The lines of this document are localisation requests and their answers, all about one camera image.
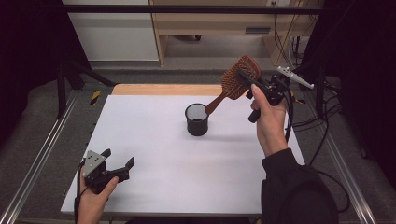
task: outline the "table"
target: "table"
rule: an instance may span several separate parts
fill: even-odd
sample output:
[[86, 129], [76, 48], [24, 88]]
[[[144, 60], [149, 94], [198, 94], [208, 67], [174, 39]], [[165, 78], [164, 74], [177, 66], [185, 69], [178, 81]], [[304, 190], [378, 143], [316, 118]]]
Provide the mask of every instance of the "table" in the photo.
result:
[[[209, 117], [209, 130], [187, 132], [185, 108], [207, 105], [220, 85], [120, 84], [109, 95], [87, 150], [111, 148], [107, 170], [134, 157], [130, 180], [111, 195], [106, 213], [120, 216], [258, 216], [264, 155], [251, 101], [225, 99]], [[290, 147], [304, 164], [294, 132]], [[73, 213], [76, 179], [61, 209]]]

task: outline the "black horizontal bar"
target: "black horizontal bar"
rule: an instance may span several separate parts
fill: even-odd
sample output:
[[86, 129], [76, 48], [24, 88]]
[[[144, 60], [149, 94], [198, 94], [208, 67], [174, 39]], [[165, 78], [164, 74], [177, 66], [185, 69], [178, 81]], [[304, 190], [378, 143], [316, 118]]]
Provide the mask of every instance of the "black horizontal bar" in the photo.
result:
[[141, 6], [141, 5], [63, 5], [43, 6], [48, 10], [72, 13], [210, 13], [210, 14], [288, 14], [322, 15], [340, 12], [323, 7], [241, 7], [241, 6]]

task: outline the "sleeve cuff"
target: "sleeve cuff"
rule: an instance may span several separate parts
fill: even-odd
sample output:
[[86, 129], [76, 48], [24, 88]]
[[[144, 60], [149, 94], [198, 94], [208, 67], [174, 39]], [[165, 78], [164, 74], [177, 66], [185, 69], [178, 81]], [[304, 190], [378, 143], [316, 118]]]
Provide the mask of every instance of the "sleeve cuff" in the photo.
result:
[[262, 167], [267, 173], [267, 179], [298, 169], [299, 166], [290, 148], [280, 150], [262, 160]]

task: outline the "hairbrush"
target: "hairbrush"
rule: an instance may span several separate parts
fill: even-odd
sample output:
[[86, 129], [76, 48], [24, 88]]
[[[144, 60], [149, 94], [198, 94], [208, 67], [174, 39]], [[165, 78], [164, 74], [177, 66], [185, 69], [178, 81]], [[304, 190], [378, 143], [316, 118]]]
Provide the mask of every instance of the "hairbrush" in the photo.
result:
[[240, 70], [244, 71], [245, 74], [255, 80], [258, 80], [262, 74], [260, 67], [252, 58], [248, 56], [240, 58], [221, 78], [222, 92], [214, 101], [206, 106], [205, 112], [207, 115], [213, 113], [224, 98], [228, 97], [232, 100], [236, 100], [249, 90], [250, 87], [246, 85], [246, 82], [238, 77], [237, 73]]

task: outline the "black cup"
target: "black cup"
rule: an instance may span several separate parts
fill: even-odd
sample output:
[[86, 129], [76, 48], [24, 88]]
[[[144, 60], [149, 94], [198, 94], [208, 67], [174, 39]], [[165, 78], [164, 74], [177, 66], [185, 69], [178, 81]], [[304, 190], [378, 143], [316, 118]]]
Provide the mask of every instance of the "black cup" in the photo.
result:
[[186, 108], [187, 131], [194, 136], [202, 136], [207, 132], [209, 116], [205, 112], [205, 105], [193, 104]]

